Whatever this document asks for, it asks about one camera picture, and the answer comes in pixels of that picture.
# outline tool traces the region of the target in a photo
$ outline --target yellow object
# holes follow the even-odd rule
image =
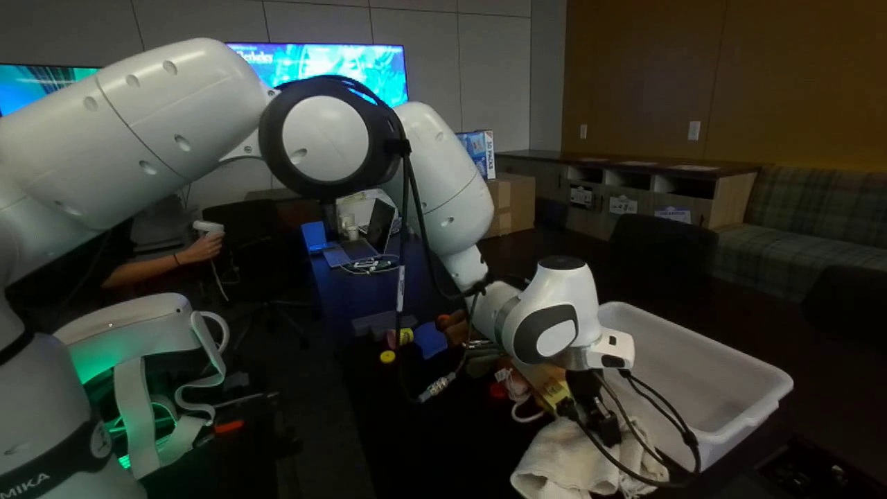
[[[398,345],[413,345],[413,341],[416,341],[413,327],[398,327],[397,341],[398,341]]]
[[[537,392],[537,402],[547,409],[547,413],[558,416],[558,405],[563,400],[571,400],[571,388],[566,385],[566,380],[552,380],[548,385],[542,385]]]
[[[380,364],[394,364],[397,360],[397,352],[394,350],[384,350],[384,352],[380,352]]]

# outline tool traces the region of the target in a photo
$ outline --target sofa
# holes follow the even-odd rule
[[[804,302],[831,267],[887,273],[887,172],[759,169],[743,226],[718,231],[713,276]]]

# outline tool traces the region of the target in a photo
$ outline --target box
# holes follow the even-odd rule
[[[681,223],[681,226],[692,226],[689,209],[664,205],[664,209],[655,210],[655,216],[657,220]]]
[[[492,223],[488,237],[506,237],[534,229],[534,177],[502,174],[488,181],[492,197]]]
[[[700,471],[746,441],[792,392],[792,377],[782,370],[635,305],[606,302],[598,309],[598,321],[635,338],[632,375],[660,392],[696,432]],[[606,385],[646,431],[648,443],[681,468],[692,468],[692,454],[667,420],[621,375],[606,373]]]
[[[619,195],[619,197],[610,197],[606,210],[616,215],[616,216],[619,215],[638,215],[639,202],[627,197],[627,195]]]
[[[571,187],[571,205],[591,209],[594,205],[594,190],[591,187]]]

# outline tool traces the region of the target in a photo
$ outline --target wire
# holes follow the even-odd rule
[[[598,380],[602,380],[602,388],[606,392],[606,398],[613,400],[619,416],[627,423],[628,432],[632,432],[632,436],[638,439],[638,443],[646,449],[646,454],[650,454],[660,467],[664,467],[663,454],[660,454],[657,449],[650,449],[650,448],[646,443],[646,439],[639,439],[635,423],[628,420],[628,413],[627,413],[627,409],[619,402],[619,398],[610,392],[610,385],[603,382],[603,377],[598,377]]]
[[[233,302],[233,299],[226,298],[226,291],[225,291],[225,283],[221,283],[221,278],[218,278],[217,260],[211,260],[211,269],[213,269],[213,280],[217,280],[217,289],[218,289],[221,299],[225,299],[225,302]]]
[[[681,420],[675,411],[673,411],[673,416],[675,416],[675,420],[667,416],[667,423],[681,432],[687,449],[692,453],[692,471],[689,471],[684,479],[667,479],[667,482],[642,478],[642,474],[632,471],[628,467],[619,464],[619,461],[613,457],[613,453],[598,441],[598,436],[595,436],[594,431],[587,431],[585,425],[578,425],[578,427],[581,427],[581,432],[587,436],[587,441],[603,454],[603,461],[610,461],[619,471],[628,474],[632,479],[646,482],[646,486],[655,486],[655,488],[684,488],[684,486],[689,486],[689,482],[699,478],[700,457],[699,457],[696,432],[684,425],[684,420]]]
[[[426,263],[432,263],[432,249],[429,249],[429,241],[426,241],[426,229],[423,229],[423,216],[422,216],[422,201],[419,201],[419,184],[416,184],[416,169],[413,169],[413,163],[411,162],[405,162],[408,166],[405,166],[405,184],[411,187],[411,191],[413,191],[413,209],[416,209],[416,220],[419,220],[419,238],[422,238],[422,253],[423,253],[423,260]],[[468,305],[465,305],[465,295],[447,295],[444,291],[444,285],[441,285],[441,280],[438,280],[438,276],[432,273],[432,267],[426,267],[426,276],[429,276],[429,280],[432,280],[432,285],[436,285],[436,291],[444,298],[444,299],[450,299],[450,302],[461,302],[462,305],[462,310],[468,310]]]
[[[438,395],[444,395],[461,375],[462,375],[462,370],[465,370],[465,364],[468,364],[468,355],[472,355],[472,350],[474,350],[474,327],[472,327],[472,319],[474,319],[474,305],[476,305],[476,299],[472,302],[472,309],[465,310],[468,316],[465,316],[465,321],[468,321],[468,335],[465,335],[465,345],[462,345],[462,355],[461,355],[461,364],[447,375],[447,377],[441,377],[441,380],[447,380],[447,385],[441,385],[436,395],[432,395],[432,388],[441,382],[441,380],[436,380],[436,382],[429,382],[426,388],[423,388],[423,395],[432,395],[432,398],[438,398]]]
[[[226,345],[231,345],[231,327],[226,327],[226,321],[218,316],[218,313],[213,313],[213,310],[196,310],[196,316],[200,319],[211,319],[211,321],[217,321],[218,326],[218,352],[225,352],[226,350]]]
[[[516,402],[516,405],[509,405],[509,420],[512,420],[512,423],[517,423],[517,425],[533,425],[533,423],[537,423],[537,420],[547,416],[547,411],[537,411],[537,413],[533,413],[533,416],[517,416],[517,409],[524,409],[526,402],[530,402],[530,398],[520,400],[520,402]]]

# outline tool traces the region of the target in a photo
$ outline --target wall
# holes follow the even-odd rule
[[[411,98],[455,131],[491,127],[498,151],[530,148],[533,14],[547,0],[6,0],[0,62],[110,64],[188,36],[221,43],[380,43],[408,48]],[[553,91],[534,112],[560,122]],[[192,187],[201,205],[276,190],[264,163],[221,166]]]
[[[569,8],[566,151],[887,169],[887,3]]]
[[[530,148],[560,151],[563,76],[566,76],[566,3],[533,0],[530,25]]]

